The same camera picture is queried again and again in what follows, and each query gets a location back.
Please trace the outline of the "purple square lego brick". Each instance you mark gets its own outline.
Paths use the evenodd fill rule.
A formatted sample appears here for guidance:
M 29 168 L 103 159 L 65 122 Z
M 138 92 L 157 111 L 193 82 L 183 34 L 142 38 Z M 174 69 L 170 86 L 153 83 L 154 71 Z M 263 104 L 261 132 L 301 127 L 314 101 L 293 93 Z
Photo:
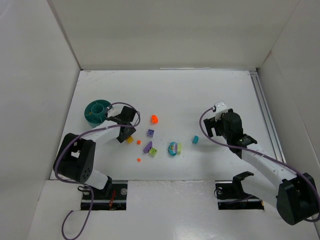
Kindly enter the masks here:
M 146 135 L 147 135 L 148 137 L 153 138 L 153 137 L 154 137 L 154 133 L 155 133 L 155 131 L 154 131 L 153 129 L 148 129 Z

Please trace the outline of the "yellow lego brick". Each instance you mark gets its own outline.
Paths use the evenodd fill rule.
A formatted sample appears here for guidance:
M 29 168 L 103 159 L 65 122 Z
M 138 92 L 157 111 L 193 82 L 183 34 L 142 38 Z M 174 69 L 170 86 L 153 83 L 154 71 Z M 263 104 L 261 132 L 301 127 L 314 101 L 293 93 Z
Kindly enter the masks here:
M 126 142 L 128 144 L 132 143 L 134 141 L 133 137 L 132 136 L 129 136 L 127 139 L 126 139 Z

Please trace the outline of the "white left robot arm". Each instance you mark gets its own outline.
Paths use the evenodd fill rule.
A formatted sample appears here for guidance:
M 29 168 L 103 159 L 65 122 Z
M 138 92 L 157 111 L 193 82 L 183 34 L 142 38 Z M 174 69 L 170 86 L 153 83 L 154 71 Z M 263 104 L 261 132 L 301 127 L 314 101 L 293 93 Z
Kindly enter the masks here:
M 124 105 L 117 115 L 106 108 L 106 119 L 99 126 L 81 134 L 68 133 L 63 138 L 53 164 L 55 177 L 65 183 L 82 184 L 89 190 L 108 195 L 112 178 L 94 169 L 98 144 L 111 140 L 123 143 L 136 132 L 141 121 L 140 112 L 131 105 Z

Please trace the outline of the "teal small lego brick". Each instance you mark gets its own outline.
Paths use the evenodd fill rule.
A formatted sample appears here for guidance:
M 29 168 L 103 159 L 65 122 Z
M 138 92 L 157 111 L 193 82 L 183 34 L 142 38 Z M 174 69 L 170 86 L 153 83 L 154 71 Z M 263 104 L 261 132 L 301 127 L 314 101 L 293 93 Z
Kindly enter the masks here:
M 192 143 L 196 145 L 198 142 L 199 142 L 199 136 L 195 135 L 192 139 Z

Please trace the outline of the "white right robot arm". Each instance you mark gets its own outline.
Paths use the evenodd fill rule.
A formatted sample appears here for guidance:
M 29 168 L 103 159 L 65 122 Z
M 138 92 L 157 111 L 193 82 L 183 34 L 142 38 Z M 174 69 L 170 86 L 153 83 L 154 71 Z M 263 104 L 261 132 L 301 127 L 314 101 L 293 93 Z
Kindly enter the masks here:
M 266 154 L 251 136 L 244 133 L 239 114 L 232 109 L 211 107 L 212 118 L 200 117 L 202 133 L 213 143 L 214 136 L 223 137 L 227 147 L 238 158 L 255 168 L 235 175 L 230 183 L 216 184 L 216 195 L 225 204 L 236 204 L 251 197 L 272 205 L 281 218 L 293 226 L 301 221 L 320 220 L 320 196 L 315 181 L 308 173 Z

